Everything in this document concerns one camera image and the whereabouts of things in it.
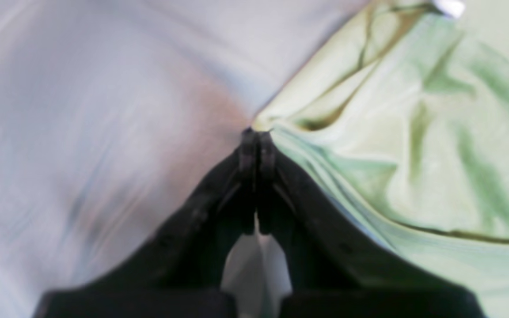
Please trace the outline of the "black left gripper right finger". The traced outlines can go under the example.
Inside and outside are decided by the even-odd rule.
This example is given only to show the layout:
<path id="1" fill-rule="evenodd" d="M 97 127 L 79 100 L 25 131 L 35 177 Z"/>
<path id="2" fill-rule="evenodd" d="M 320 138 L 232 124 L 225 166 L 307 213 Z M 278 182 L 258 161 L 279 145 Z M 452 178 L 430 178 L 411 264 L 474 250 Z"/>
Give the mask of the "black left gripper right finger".
<path id="1" fill-rule="evenodd" d="M 281 318 L 483 318 L 472 292 L 396 256 L 347 220 L 261 132 L 261 233 L 285 253 L 292 292 Z"/>

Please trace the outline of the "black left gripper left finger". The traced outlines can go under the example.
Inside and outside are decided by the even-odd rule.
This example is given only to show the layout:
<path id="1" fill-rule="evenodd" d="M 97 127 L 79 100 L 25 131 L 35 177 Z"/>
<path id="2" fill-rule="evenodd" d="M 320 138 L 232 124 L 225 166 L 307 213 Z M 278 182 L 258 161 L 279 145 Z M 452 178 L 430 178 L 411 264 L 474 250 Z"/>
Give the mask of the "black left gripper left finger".
<path id="1" fill-rule="evenodd" d="M 255 229 L 257 133 L 242 141 L 127 260 L 78 288 L 46 293 L 35 318 L 236 318 L 220 289 L 229 252 Z"/>

